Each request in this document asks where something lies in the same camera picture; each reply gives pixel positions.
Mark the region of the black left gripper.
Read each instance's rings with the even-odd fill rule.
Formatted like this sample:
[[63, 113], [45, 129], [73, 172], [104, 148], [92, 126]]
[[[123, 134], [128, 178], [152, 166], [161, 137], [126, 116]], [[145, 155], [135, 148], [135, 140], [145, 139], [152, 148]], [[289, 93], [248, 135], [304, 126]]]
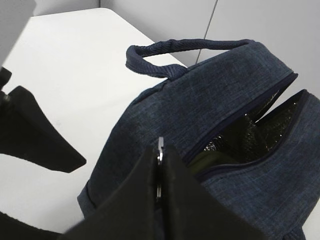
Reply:
[[3, 87], [12, 73], [0, 69], [0, 152], [52, 171], [71, 173], [86, 164], [52, 126], [35, 97], [22, 86], [9, 94]]

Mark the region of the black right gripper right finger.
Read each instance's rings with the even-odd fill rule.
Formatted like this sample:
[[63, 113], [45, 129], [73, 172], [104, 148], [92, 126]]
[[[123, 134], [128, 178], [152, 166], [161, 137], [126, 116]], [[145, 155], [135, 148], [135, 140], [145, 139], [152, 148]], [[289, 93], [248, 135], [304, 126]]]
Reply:
[[162, 214], [167, 240], [263, 240], [265, 235], [214, 199], [173, 145], [164, 150]]

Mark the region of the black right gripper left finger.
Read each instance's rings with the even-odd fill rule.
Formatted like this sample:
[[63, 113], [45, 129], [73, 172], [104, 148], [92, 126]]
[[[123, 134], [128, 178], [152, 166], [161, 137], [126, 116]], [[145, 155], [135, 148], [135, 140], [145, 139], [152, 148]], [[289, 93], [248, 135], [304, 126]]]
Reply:
[[89, 217], [65, 233], [0, 215], [2, 240], [153, 240], [156, 154], [147, 147], [127, 179]]

